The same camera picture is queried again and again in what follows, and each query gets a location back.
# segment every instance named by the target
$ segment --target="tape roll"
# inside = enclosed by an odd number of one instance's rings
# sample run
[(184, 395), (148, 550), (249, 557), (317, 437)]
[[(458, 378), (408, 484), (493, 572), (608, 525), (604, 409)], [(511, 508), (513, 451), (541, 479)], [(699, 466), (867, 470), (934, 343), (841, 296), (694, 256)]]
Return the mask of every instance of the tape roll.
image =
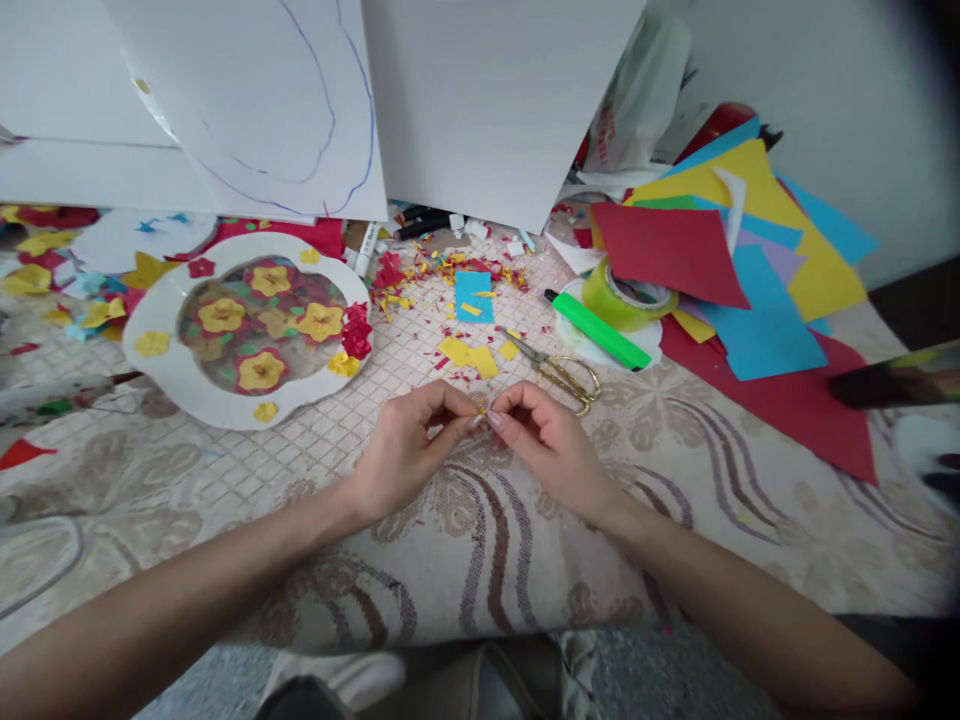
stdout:
[(583, 304), (620, 332), (635, 332), (677, 309), (680, 296), (662, 285), (619, 280), (604, 258), (583, 285)]

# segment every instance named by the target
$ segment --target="white wall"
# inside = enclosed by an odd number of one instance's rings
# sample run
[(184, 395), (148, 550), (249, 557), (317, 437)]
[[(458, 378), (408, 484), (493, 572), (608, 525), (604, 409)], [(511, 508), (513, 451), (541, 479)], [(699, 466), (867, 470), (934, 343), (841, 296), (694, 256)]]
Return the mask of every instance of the white wall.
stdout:
[(873, 233), (875, 288), (960, 254), (960, 148), (923, 31), (882, 0), (665, 0), (691, 67), (660, 143), (678, 153), (720, 102), (786, 131), (774, 168)]

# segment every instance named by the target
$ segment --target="green marker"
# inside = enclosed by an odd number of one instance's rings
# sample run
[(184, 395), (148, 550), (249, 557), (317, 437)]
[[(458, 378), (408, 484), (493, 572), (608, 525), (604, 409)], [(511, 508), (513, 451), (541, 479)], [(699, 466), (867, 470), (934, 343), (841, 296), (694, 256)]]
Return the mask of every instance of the green marker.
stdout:
[(543, 296), (550, 301), (554, 310), (610, 353), (615, 360), (630, 368), (632, 372), (639, 372), (650, 364), (649, 355), (585, 308), (570, 293), (547, 290), (543, 293)]

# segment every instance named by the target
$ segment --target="right hand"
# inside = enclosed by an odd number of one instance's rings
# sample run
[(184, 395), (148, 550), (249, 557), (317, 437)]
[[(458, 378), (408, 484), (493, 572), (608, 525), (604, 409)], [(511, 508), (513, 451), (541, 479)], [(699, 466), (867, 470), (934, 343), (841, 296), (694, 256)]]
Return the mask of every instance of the right hand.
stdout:
[(487, 421), (543, 489), (591, 525), (601, 527), (623, 502), (623, 489), (603, 471), (580, 420), (545, 390), (527, 381), (513, 385), (493, 401)]

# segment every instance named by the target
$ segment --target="left hand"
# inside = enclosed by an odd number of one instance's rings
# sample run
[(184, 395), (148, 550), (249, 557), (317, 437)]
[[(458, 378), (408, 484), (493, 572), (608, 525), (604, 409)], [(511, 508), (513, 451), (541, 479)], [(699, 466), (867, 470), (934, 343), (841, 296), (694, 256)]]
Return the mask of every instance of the left hand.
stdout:
[[(399, 512), (482, 421), (477, 404), (443, 380), (388, 400), (344, 489), (371, 523)], [(443, 430), (431, 439), (428, 431), (438, 425)]]

